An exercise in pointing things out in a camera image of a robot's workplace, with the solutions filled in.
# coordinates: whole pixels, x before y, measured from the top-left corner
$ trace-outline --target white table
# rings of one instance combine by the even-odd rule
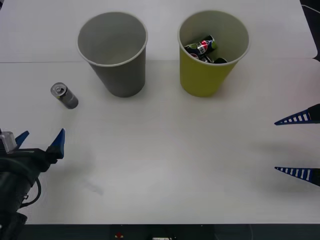
[[[39,0],[30,2],[47,6]],[[317,125],[273,124],[320,102],[320,65],[308,59],[316,55],[315,46],[302,10],[295,11],[298,1],[283,0],[271,6],[228,0],[224,2],[229,6],[224,7],[223,1],[215,2],[216,8],[238,13],[246,22],[252,47],[213,98],[193,97],[181,88],[175,60],[178,50],[169,44],[177,45],[178,26],[169,17],[175,13],[182,19],[192,7],[204,9],[212,3],[185,3],[177,12],[178,3],[166,7],[163,1],[154,5],[145,1],[140,17],[150,29],[146,85],[136,96],[117,98],[85,62],[46,63],[79,59],[68,37],[73,34],[71,27],[80,22],[80,16],[103,11],[94,3],[106,4],[77,0],[79,5],[86,4],[84,11],[84,6],[64,1],[65,8],[56,7],[55,12],[51,7],[58,2],[49,5],[39,19],[34,17],[39,11],[33,10],[39,6],[31,9],[20,0],[7,0],[0,12],[1,20],[8,20],[6,24],[1,21],[2,29],[4,25],[17,27],[18,35],[9,43],[21,47],[28,46],[33,36],[39,37],[48,19],[55,16],[61,26],[68,6],[74,11],[74,22],[66,22],[62,30],[66,35],[55,32],[61,42],[45,42],[57,36],[43,34],[26,51],[1,48],[0,58],[5,62],[45,61],[0,64],[1,127],[16,136],[29,130],[22,147],[42,149],[61,128],[66,129],[65,158],[41,174],[44,193],[39,201],[20,211],[28,216],[28,223],[320,223],[320,188],[274,169],[320,167]],[[116,9],[109,3],[110,9]],[[286,18],[281,18],[276,13],[284,10],[285,3]],[[139,15],[137,5],[141,7],[142,1],[126,4],[123,10]],[[153,13],[148,11],[152,6]],[[31,11],[28,17],[23,7]],[[258,7],[273,12],[267,17],[269,13],[257,11]],[[23,21],[11,18],[19,13],[26,17]],[[163,13],[168,16],[165,23],[148,21]],[[252,15],[260,21],[251,22]],[[17,42],[20,33],[23,37]],[[275,41],[279,35],[282,41]],[[266,45],[266,40],[273,41]],[[299,41],[303,43],[293,49]],[[175,52],[165,55],[164,49]],[[79,98],[76,109],[65,109],[50,94],[50,87],[59,81]],[[30,199],[36,192],[34,187]]]

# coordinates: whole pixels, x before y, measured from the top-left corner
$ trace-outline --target cable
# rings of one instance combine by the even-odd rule
[[[315,11],[316,13],[320,14],[320,11],[313,9],[312,7],[309,7],[307,5],[301,5],[301,6],[305,7],[305,8],[308,8],[308,9],[311,9],[311,10]]]
[[[251,233],[251,240],[254,240],[254,231],[252,230],[251,224],[249,224],[250,233]],[[220,240],[217,236],[217,234],[214,234],[214,237],[216,240]]]
[[[254,231],[252,230],[251,224],[249,224],[250,232],[251,232],[251,240],[254,240]]]
[[[38,187],[38,194],[36,195],[35,199],[33,199],[32,201],[26,202],[26,203],[21,203],[20,208],[24,208],[24,207],[30,206],[31,204],[34,204],[40,198],[42,190],[41,190],[41,183],[39,181],[39,178],[36,178],[35,182],[36,182],[36,185]]]
[[[217,234],[214,234],[214,237],[215,237],[216,240],[220,240],[220,239],[218,238]]]

